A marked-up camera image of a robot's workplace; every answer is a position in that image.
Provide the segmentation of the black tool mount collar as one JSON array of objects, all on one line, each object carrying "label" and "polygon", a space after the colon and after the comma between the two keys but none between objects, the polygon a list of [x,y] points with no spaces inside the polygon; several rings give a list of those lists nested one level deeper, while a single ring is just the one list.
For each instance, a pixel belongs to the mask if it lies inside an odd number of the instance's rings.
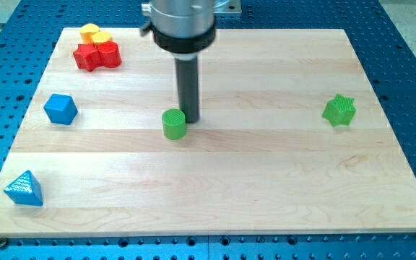
[{"label": "black tool mount collar", "polygon": [[216,26],[211,26],[208,31],[192,38],[175,38],[165,35],[156,28],[152,29],[153,40],[161,49],[175,54],[198,53],[208,48],[216,38]]}]

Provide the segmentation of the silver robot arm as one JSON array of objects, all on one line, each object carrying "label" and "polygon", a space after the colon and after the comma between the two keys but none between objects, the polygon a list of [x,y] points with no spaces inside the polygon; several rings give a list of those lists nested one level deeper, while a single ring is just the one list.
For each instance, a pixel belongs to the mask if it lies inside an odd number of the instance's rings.
[{"label": "silver robot arm", "polygon": [[216,37],[214,2],[210,0],[151,0],[142,5],[149,20],[139,28],[152,33],[157,46],[175,61],[179,109],[187,123],[199,120],[198,54]]}]

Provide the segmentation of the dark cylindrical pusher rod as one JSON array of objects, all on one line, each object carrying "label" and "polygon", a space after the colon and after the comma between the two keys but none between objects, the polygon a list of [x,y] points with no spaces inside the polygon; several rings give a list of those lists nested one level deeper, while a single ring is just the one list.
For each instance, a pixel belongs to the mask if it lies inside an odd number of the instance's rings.
[{"label": "dark cylindrical pusher rod", "polygon": [[198,58],[175,59],[175,75],[178,90],[179,109],[186,117],[186,123],[199,120],[199,72]]}]

